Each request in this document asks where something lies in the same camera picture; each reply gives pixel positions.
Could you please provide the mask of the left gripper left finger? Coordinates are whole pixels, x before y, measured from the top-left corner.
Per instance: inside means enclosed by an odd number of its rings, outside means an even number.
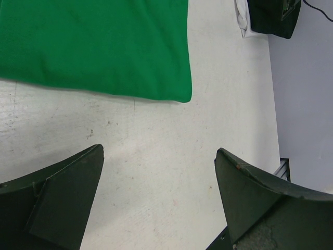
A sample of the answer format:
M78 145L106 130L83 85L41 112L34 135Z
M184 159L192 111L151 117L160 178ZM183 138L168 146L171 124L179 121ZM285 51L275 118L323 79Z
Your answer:
M93 145L1 184L1 249L80 249L104 164Z

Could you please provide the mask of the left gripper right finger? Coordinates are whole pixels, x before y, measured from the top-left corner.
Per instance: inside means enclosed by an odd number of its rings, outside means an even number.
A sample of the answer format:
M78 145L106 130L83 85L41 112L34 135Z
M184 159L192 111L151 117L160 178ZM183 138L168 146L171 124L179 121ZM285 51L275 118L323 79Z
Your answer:
M220 148L215 172L233 249L332 249L332 195Z

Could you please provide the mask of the green t shirt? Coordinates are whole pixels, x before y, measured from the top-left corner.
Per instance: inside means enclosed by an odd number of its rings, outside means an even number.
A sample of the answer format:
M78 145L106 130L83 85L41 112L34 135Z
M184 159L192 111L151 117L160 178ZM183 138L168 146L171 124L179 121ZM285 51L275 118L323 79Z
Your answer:
M1 1L1 78L191 100L188 1Z

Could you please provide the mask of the black t shirt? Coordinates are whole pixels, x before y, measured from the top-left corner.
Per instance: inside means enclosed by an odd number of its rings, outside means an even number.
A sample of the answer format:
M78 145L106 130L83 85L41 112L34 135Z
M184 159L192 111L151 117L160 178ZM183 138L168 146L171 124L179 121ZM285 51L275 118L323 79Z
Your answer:
M251 30L290 39L301 8L300 1L248 1Z

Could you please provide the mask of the white t shirt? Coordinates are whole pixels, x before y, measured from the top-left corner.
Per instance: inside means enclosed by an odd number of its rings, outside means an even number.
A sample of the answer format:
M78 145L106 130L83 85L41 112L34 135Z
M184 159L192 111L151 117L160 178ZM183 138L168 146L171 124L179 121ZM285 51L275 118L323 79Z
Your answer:
M264 31L260 31L254 28L255 16L262 7L262 1L246 1L246 0L234 0L235 14L238 26L241 31L243 39L251 37L261 37L267 35Z

